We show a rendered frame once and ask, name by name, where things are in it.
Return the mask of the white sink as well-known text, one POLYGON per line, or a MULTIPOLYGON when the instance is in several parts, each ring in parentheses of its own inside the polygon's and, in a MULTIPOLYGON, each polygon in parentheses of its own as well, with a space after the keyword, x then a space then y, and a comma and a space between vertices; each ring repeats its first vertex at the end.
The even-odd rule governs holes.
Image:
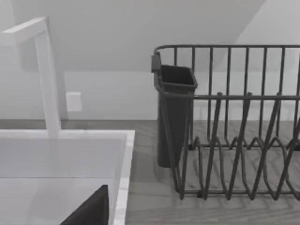
POLYGON ((109 225, 126 225, 133 130, 0 130, 0 225, 60 225, 108 185, 109 225))

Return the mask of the white wall socket plate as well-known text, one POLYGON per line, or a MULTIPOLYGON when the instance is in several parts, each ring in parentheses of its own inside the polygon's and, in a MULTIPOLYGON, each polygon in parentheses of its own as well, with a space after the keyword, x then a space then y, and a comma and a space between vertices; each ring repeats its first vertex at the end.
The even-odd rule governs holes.
POLYGON ((67 92, 66 93, 67 111, 81 112, 82 111, 82 93, 67 92))

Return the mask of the dark grey cutlery holder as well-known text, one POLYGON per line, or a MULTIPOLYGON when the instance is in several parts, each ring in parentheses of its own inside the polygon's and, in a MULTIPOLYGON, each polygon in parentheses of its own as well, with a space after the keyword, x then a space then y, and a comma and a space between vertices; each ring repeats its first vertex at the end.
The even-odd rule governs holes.
MULTIPOLYGON (((195 92, 198 83, 191 68, 162 65, 162 88, 170 93, 188 94, 195 92)), ((162 168, 170 168, 168 144, 165 134, 165 125, 161 106, 161 96, 158 96, 157 115, 157 164, 162 168)), ((187 116, 187 100, 184 98, 167 97, 165 99, 167 117, 171 131, 172 149, 175 157, 175 165, 179 164, 181 151, 185 138, 185 122, 187 116)))

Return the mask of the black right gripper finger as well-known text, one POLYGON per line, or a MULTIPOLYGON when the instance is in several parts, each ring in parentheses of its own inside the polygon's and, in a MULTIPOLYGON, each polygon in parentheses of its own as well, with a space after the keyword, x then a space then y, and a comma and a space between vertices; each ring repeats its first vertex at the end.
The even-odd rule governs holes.
POLYGON ((102 185, 60 225, 109 225, 108 185, 102 185))

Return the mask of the tall white tap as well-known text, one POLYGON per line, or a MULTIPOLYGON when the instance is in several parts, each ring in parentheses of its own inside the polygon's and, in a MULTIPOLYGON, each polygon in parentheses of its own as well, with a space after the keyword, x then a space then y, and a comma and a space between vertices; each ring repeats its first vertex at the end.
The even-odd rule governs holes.
POLYGON ((37 52, 47 136, 56 139, 61 131, 61 121, 48 17, 36 17, 1 32, 0 44, 17 46, 31 38, 35 41, 37 52))

